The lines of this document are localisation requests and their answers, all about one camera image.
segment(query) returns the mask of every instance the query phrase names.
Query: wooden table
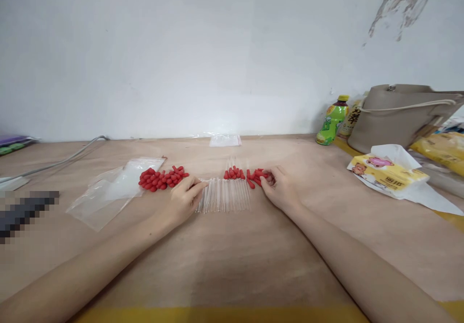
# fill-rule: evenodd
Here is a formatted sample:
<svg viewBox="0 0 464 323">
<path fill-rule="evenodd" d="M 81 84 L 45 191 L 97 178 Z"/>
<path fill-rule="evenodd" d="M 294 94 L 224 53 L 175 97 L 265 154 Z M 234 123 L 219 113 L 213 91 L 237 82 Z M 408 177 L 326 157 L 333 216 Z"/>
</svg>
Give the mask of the wooden table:
<svg viewBox="0 0 464 323">
<path fill-rule="evenodd" d="M 31 176 L 20 190 L 58 190 L 59 205 L 0 245 L 0 300 L 151 215 L 169 194 L 146 192 L 96 233 L 65 210 L 98 174 L 132 158 L 165 155 L 166 167 L 183 165 L 209 178 L 222 176 L 227 159 L 235 157 L 242 168 L 283 165 L 310 209 L 365 243 L 464 322 L 462 217 L 448 216 L 453 225 L 421 205 L 368 189 L 346 169 L 347 153 L 317 145 L 311 136 L 242 140 L 241 147 L 224 148 L 209 147 L 207 138 L 102 141 L 72 163 Z M 62 160 L 83 144 L 30 146 L 0 158 L 0 174 Z M 462 199 L 446 197 L 464 209 Z M 251 192 L 251 201 L 251 211 L 195 214 L 132 263 L 75 319 L 366 322 L 317 251 L 261 189 Z"/>
</svg>

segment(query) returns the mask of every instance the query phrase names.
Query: tissue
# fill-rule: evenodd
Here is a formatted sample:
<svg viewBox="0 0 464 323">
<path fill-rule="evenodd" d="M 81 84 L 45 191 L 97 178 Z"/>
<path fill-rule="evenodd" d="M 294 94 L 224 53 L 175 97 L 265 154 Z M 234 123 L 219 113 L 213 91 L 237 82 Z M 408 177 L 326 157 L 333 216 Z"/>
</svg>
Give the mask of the tissue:
<svg viewBox="0 0 464 323">
<path fill-rule="evenodd" d="M 370 154 L 355 156 L 347 169 L 368 187 L 395 199 L 407 199 L 436 211 L 464 215 L 427 184 L 430 177 L 419 171 L 420 167 L 402 146 L 385 144 L 372 147 Z"/>
</svg>

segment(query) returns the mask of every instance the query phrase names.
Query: cable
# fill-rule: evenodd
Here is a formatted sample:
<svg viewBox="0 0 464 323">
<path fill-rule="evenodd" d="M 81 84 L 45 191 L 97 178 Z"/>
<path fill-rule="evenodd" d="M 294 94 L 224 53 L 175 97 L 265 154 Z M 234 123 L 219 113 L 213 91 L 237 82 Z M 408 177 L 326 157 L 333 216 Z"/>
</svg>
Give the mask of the cable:
<svg viewBox="0 0 464 323">
<path fill-rule="evenodd" d="M 26 173 L 23 173 L 23 174 L 20 174 L 18 176 L 14 176 L 14 177 L 11 177 L 11 178 L 8 178 L 8 179 L 2 179 L 0 178 L 0 183 L 4 183 L 4 182 L 7 182 L 7 181 L 10 181 L 10 180 L 13 180 L 13 179 L 16 179 L 16 178 L 19 178 L 19 177 L 22 177 L 22 176 L 30 176 L 31 174 L 34 174 L 34 173 L 37 173 L 37 172 L 41 172 L 41 171 L 45 171 L 49 168 L 52 168 L 52 167 L 56 167 L 58 165 L 61 165 L 62 163 L 66 163 L 68 162 L 69 160 L 72 160 L 73 158 L 75 158 L 77 155 L 79 155 L 81 152 L 83 152 L 85 149 L 88 148 L 89 145 L 91 145 L 93 142 L 99 140 L 100 138 L 103 138 L 105 140 L 110 140 L 108 137 L 105 137 L 103 135 L 101 136 L 98 136 L 94 139 L 92 139 L 85 147 L 83 147 L 82 149 L 80 149 L 78 152 L 76 152 L 75 154 L 71 155 L 70 157 L 68 157 L 67 159 L 63 160 L 63 161 L 60 161 L 60 162 L 57 162 L 57 163 L 53 163 L 51 165 L 48 165 L 46 167 L 42 167 L 42 168 L 37 168 L 35 170 L 32 170 L 32 171 L 29 171 L 29 172 L 26 172 Z"/>
<path fill-rule="evenodd" d="M 440 104 L 445 104 L 445 105 L 456 105 L 456 101 L 453 100 L 441 100 L 441 101 L 430 101 L 430 102 L 425 102 L 425 103 L 419 103 L 419 104 L 413 104 L 413 105 L 407 105 L 404 107 L 399 107 L 399 108 L 389 108 L 389 109 L 364 109 L 362 106 L 360 106 L 358 109 L 362 112 L 365 113 L 371 113 L 375 111 L 391 111 L 391 110 L 402 110 L 402 109 L 412 109 L 412 108 L 422 108 L 430 105 L 440 105 Z"/>
</svg>

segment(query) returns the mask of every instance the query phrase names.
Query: hand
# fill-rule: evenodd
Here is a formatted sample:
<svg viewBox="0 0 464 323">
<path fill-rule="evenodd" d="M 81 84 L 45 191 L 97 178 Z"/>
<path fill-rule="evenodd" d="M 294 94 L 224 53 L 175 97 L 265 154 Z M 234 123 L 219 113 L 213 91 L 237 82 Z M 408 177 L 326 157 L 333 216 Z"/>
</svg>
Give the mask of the hand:
<svg viewBox="0 0 464 323">
<path fill-rule="evenodd" d="M 301 206 L 300 198 L 287 171 L 280 165 L 265 169 L 268 178 L 260 177 L 262 189 L 271 202 L 284 213 Z"/>
<path fill-rule="evenodd" d="M 171 199 L 163 210 L 163 218 L 173 227 L 185 222 L 197 209 L 202 191 L 208 186 L 195 176 L 184 178 L 171 190 Z"/>
</svg>

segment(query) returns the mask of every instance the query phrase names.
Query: pile of red bulbs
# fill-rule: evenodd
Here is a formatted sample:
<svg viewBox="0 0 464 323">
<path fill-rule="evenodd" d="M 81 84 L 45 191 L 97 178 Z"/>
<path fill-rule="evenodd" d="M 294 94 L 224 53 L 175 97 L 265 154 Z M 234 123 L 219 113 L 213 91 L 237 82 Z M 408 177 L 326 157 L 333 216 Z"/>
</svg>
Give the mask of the pile of red bulbs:
<svg viewBox="0 0 464 323">
<path fill-rule="evenodd" d="M 168 186 L 173 188 L 188 176 L 189 174 L 184 171 L 184 166 L 178 168 L 173 166 L 169 173 L 164 170 L 156 172 L 153 168 L 148 168 L 140 175 L 139 185 L 146 190 L 155 192 L 158 189 L 165 190 Z"/>
<path fill-rule="evenodd" d="M 250 188 L 254 189 L 255 185 L 253 182 L 261 186 L 261 181 L 260 177 L 263 176 L 264 178 L 267 178 L 268 175 L 263 173 L 263 168 L 258 168 L 255 170 L 253 174 L 250 174 L 250 170 L 246 170 L 246 181 L 249 184 Z M 230 167 L 228 170 L 225 171 L 224 173 L 224 179 L 245 179 L 245 175 L 243 173 L 243 170 L 237 167 Z"/>
</svg>

